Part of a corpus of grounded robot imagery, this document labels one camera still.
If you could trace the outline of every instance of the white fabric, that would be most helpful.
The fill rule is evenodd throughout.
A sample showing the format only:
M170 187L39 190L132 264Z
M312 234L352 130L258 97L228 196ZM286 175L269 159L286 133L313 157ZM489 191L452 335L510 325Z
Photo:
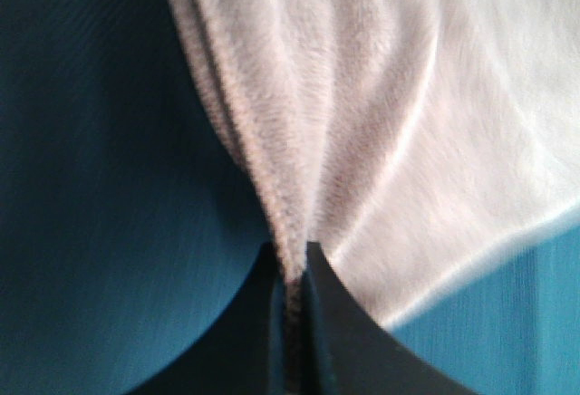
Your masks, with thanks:
M385 328L576 221L580 0L170 0L292 283Z

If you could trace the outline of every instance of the black plastic piece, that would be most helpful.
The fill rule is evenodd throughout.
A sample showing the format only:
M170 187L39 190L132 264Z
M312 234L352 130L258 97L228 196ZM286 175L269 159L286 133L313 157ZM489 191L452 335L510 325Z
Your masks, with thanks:
M473 394L403 347L354 301L317 243L302 281L302 393Z
M282 395L283 298L274 250L263 245L234 300L206 334L130 395Z

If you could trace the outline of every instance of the fuzzy white cloth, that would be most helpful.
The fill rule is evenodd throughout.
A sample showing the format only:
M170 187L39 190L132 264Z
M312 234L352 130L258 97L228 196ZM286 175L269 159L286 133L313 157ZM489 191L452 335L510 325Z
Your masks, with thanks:
M170 0L292 283L392 328L577 220L580 0Z

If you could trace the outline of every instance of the white towel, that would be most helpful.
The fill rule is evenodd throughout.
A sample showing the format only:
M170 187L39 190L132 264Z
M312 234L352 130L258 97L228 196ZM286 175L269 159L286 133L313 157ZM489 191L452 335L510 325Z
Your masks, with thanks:
M285 280L386 329L575 222L580 0L170 0Z

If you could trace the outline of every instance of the dark teal surface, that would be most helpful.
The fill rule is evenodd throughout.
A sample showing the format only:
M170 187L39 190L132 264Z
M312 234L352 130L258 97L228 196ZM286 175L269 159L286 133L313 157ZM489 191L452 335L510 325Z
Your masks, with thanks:
M268 241L166 0L0 0L0 393L121 393Z
M528 250L394 335L483 394L580 393L580 229Z

